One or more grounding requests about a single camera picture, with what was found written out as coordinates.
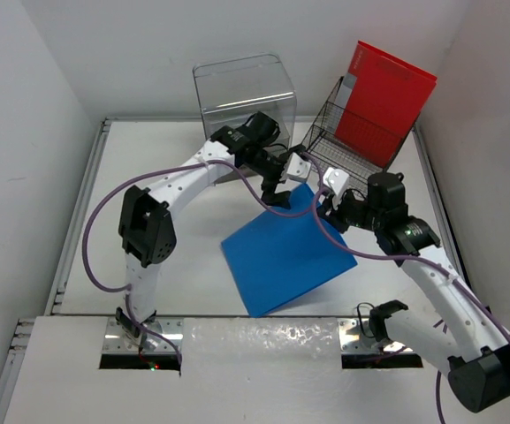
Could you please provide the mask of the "blue folder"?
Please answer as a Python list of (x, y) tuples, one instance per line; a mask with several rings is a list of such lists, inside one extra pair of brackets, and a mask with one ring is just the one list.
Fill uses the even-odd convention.
[(241, 301), (258, 318), (328, 283), (357, 266), (352, 254), (333, 245), (346, 245), (338, 231), (311, 213), (293, 218), (314, 198), (308, 185), (290, 197), (291, 208), (277, 208), (286, 217), (264, 211), (221, 242), (221, 249)]

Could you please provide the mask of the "clear plastic drawer unit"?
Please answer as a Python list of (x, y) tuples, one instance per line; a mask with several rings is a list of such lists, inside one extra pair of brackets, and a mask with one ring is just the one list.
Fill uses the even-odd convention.
[(193, 76), (207, 137), (225, 125), (243, 125), (262, 112), (279, 128), (269, 151), (278, 155), (292, 145), (297, 98), (278, 54), (263, 52), (197, 64)]

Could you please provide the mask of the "red folder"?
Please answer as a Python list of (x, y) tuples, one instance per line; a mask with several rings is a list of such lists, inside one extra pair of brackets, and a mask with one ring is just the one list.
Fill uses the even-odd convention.
[(335, 103), (406, 138), (437, 80), (430, 72), (358, 41)]

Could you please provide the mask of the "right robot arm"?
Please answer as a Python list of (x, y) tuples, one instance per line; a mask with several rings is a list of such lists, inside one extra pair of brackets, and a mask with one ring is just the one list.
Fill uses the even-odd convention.
[(401, 300), (369, 311), (361, 334), (373, 348), (400, 342), (445, 376), (457, 400), (472, 413), (510, 397), (510, 332), (468, 288), (450, 262), (441, 240), (421, 218), (410, 215), (403, 175), (379, 172), (369, 176), (360, 199), (350, 176), (329, 168), (321, 178), (313, 216), (340, 233), (356, 227), (374, 234), (381, 254), (421, 289), (446, 331), (426, 323)]

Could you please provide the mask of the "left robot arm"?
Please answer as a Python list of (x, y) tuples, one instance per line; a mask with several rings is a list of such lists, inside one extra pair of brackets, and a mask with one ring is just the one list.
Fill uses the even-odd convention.
[(284, 182), (287, 155), (267, 150), (279, 136), (278, 122), (261, 111), (236, 128), (225, 125), (215, 131), (188, 159), (184, 171), (171, 171), (140, 189), (132, 185), (124, 194), (118, 233), (126, 253), (126, 282), (131, 285), (131, 306), (119, 307), (116, 319), (126, 333), (138, 339), (140, 324), (156, 313), (154, 295), (160, 264), (175, 250), (173, 221), (196, 196), (218, 179), (243, 165), (263, 178), (262, 201), (290, 209), (288, 191), (278, 192)]

